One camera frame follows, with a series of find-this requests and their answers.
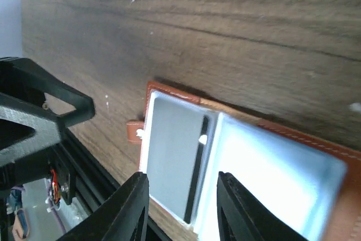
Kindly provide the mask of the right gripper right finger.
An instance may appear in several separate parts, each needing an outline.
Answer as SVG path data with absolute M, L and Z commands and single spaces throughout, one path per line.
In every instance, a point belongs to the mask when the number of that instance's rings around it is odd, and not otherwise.
M 217 218 L 220 240 L 305 240 L 274 216 L 231 173 L 218 173 Z

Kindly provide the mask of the brown leather card holder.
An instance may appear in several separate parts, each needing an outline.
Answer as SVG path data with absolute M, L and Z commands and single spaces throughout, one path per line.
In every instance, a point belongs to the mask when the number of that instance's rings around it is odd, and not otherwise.
M 154 100 L 187 103 L 209 118 L 190 224 L 150 198 L 199 240 L 220 240 L 218 173 L 231 173 L 305 240 L 360 239 L 360 152 L 156 81 L 147 84 L 144 120 L 129 121 L 147 175 Z

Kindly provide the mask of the black VIP card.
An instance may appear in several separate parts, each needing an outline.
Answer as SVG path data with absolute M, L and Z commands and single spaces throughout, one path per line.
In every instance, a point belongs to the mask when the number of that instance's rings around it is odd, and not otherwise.
M 184 221 L 187 224 L 191 223 L 192 214 L 195 207 L 197 189 L 200 182 L 199 179 L 200 179 L 202 157 L 208 138 L 208 126 L 209 126 L 209 118 L 206 115 L 204 115 L 202 120 L 200 135 L 198 137 L 197 153 L 195 157 L 195 163 L 193 166 L 192 179 L 188 193 L 186 211 L 184 214 Z

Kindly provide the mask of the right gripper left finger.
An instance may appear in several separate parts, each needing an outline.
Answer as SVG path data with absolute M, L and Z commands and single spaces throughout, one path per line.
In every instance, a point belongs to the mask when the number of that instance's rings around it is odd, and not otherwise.
M 148 178 L 136 172 L 91 216 L 59 240 L 145 240 L 148 208 Z

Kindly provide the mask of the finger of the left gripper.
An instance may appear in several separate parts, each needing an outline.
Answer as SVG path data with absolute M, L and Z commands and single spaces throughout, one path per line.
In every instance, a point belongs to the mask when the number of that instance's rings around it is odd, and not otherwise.
M 49 94 L 74 107 L 59 115 L 68 128 L 95 116 L 94 101 L 88 95 L 58 80 L 29 58 L 1 58 L 1 92 L 41 107 Z
M 53 113 L 1 94 L 1 166 L 59 143 L 64 124 Z

